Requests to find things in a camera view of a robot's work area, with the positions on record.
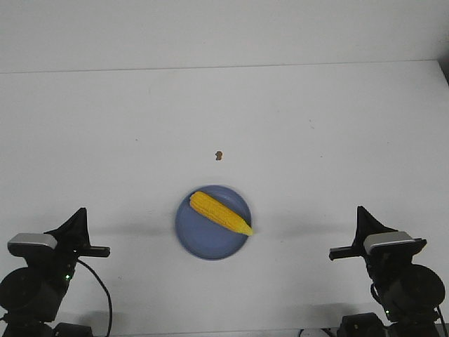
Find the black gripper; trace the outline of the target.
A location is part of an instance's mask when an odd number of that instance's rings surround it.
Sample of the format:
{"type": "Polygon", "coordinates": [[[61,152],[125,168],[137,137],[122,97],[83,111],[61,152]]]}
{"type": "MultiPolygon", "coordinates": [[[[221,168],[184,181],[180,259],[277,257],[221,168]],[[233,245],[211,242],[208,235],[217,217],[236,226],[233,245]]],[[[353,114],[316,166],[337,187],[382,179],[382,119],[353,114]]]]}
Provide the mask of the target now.
{"type": "Polygon", "coordinates": [[[60,227],[47,231],[45,234],[56,239],[60,249],[57,255],[68,267],[74,267],[80,257],[108,258],[110,256],[109,247],[91,246],[85,208],[80,208],[60,227]]]}
{"type": "Polygon", "coordinates": [[[397,232],[397,230],[381,224],[381,222],[376,220],[364,206],[358,206],[356,209],[356,230],[352,245],[331,248],[328,257],[330,260],[353,257],[364,258],[366,253],[359,247],[363,246],[366,238],[372,234],[387,232],[397,232]]]}

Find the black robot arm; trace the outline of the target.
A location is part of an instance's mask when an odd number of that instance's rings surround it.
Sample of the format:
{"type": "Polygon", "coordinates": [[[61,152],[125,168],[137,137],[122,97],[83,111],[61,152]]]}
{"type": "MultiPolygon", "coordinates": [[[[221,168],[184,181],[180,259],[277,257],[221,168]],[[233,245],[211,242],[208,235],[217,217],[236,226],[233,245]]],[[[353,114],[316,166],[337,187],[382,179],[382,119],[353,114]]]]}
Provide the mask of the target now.
{"type": "Polygon", "coordinates": [[[373,312],[346,315],[337,336],[447,336],[437,329],[444,320],[440,304],[445,286],[430,268],[413,263],[427,245],[426,239],[381,224],[363,206],[356,212],[356,231],[351,246],[332,248],[331,260],[361,257],[372,281],[370,293],[382,306],[390,325],[373,312]]]}
{"type": "Polygon", "coordinates": [[[107,258],[110,249],[93,246],[87,210],[80,208],[60,227],[43,233],[18,233],[7,243],[12,256],[26,266],[1,281],[1,307],[6,311],[4,336],[92,336],[90,326],[60,322],[57,316],[77,265],[91,270],[83,257],[107,258]]]}

